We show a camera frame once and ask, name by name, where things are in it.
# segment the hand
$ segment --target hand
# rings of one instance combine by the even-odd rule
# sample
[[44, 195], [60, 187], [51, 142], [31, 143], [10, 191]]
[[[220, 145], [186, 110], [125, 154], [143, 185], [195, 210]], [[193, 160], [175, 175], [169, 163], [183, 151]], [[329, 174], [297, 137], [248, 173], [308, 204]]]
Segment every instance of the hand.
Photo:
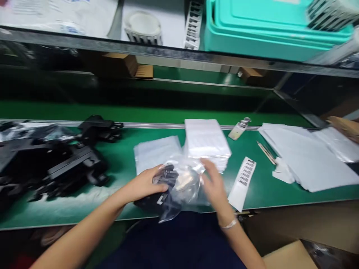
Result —
[[137, 177], [115, 192], [111, 200], [124, 206], [130, 202], [137, 201], [148, 195], [158, 192], [165, 192], [168, 189], [167, 184], [152, 184], [152, 178], [158, 172], [162, 165], [158, 165], [151, 169], [144, 170]]
[[217, 212], [220, 226], [225, 227], [233, 220], [234, 212], [232, 206], [228, 203], [222, 176], [214, 163], [206, 159], [201, 159], [201, 162], [211, 178], [209, 179], [205, 174], [202, 175], [207, 199]]

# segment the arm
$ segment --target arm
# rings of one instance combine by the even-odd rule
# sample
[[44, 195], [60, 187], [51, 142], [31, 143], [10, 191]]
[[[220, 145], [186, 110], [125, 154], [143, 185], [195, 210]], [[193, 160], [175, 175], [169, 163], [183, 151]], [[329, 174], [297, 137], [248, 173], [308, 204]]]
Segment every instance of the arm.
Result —
[[[219, 226], [226, 227], [235, 217], [232, 206], [227, 200], [222, 177], [212, 162], [202, 159], [202, 163], [206, 167], [211, 178], [209, 180], [206, 175], [202, 176], [206, 195], [212, 204], [212, 207], [217, 212]], [[232, 249], [248, 269], [266, 268], [263, 259], [238, 222], [233, 227], [222, 229], [222, 231], [226, 235]]]
[[159, 166], [143, 171], [119, 189], [84, 220], [62, 236], [31, 266], [31, 269], [76, 269], [90, 256], [127, 203], [164, 192], [167, 185], [153, 185]]

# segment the person's left hand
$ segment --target person's left hand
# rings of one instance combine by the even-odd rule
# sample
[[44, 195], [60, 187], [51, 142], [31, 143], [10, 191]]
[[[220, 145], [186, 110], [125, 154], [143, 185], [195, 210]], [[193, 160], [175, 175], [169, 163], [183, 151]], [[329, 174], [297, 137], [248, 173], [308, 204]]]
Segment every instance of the person's left hand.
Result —
[[129, 183], [115, 192], [112, 200], [117, 200], [119, 206], [124, 206], [133, 201], [137, 201], [148, 195], [158, 192], [165, 192], [168, 189], [167, 184], [152, 184], [152, 178], [158, 172], [161, 165], [147, 169], [132, 179]]

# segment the black plastic component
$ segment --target black plastic component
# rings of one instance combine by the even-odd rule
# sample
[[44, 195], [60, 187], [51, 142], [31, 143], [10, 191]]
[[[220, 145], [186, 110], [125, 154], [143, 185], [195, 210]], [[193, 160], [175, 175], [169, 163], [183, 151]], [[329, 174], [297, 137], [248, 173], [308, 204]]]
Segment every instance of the black plastic component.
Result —
[[41, 199], [47, 193], [48, 198], [67, 196], [90, 182], [103, 186], [108, 181], [104, 174], [108, 169], [102, 154], [83, 144], [69, 145], [71, 156], [47, 171], [30, 201]]
[[16, 124], [13, 121], [8, 121], [8, 122], [5, 122], [5, 123], [2, 123], [2, 124], [0, 124], [0, 132], [3, 132], [5, 130], [10, 129], [10, 128], [15, 127], [15, 126], [16, 126]]
[[81, 130], [81, 141], [86, 145], [94, 146], [97, 141], [115, 143], [121, 139], [123, 123], [104, 120], [100, 115], [92, 115], [87, 118], [79, 129]]
[[0, 143], [0, 184], [29, 185], [34, 179], [41, 180], [47, 169], [65, 160], [69, 153], [66, 145], [58, 142], [43, 143], [32, 138], [4, 141]]
[[[15, 126], [1, 124], [0, 132]], [[31, 138], [0, 143], [0, 212], [28, 189], [35, 190], [29, 201], [36, 201], [43, 195], [47, 199], [71, 195], [87, 183], [106, 184], [107, 161], [93, 146], [97, 141], [120, 139], [123, 124], [92, 115], [79, 126], [81, 135], [71, 136], [69, 131], [67, 141], [43, 141], [57, 127], [38, 127], [31, 131]]]
[[140, 207], [144, 211], [148, 211], [157, 215], [162, 215], [163, 212], [170, 208], [182, 208], [179, 203], [173, 201], [171, 197], [171, 190], [176, 184], [178, 173], [173, 171], [173, 165], [167, 165], [160, 169], [153, 177], [153, 181], [158, 184], [165, 183], [168, 185], [166, 192], [160, 192], [146, 196], [134, 202], [134, 205]]

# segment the green conveyor belt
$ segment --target green conveyor belt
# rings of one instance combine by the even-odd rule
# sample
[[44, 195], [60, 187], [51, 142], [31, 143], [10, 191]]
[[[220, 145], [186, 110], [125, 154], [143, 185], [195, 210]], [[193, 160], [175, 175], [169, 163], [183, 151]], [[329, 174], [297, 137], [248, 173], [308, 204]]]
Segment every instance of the green conveyor belt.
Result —
[[184, 123], [187, 118], [216, 119], [222, 125], [235, 125], [250, 117], [250, 125], [278, 123], [312, 127], [301, 115], [292, 113], [264, 113], [218, 110], [145, 108], [135, 106], [85, 105], [48, 102], [0, 101], [0, 118], [35, 120], [85, 120], [92, 114], [105, 119], [125, 122]]
[[[70, 197], [56, 198], [52, 201], [42, 199], [26, 202], [31, 195], [28, 194], [1, 216], [0, 229], [78, 223], [109, 195], [136, 176], [133, 153], [136, 144], [171, 135], [178, 135], [181, 144], [184, 144], [185, 130], [171, 129], [125, 129], [123, 140], [115, 144], [99, 143], [97, 148], [110, 163], [108, 175], [112, 176], [112, 179], [107, 186], [86, 185]], [[257, 162], [244, 209], [359, 199], [359, 185], [310, 193], [296, 183], [287, 184], [272, 177], [274, 166], [260, 150], [256, 141], [267, 144], [257, 131], [245, 131], [237, 141], [229, 138], [227, 140], [233, 153], [223, 174], [227, 192], [232, 188], [244, 157], [248, 156]], [[212, 211], [210, 207], [194, 209], [200, 212]], [[151, 216], [133, 204], [128, 204], [119, 220]]]

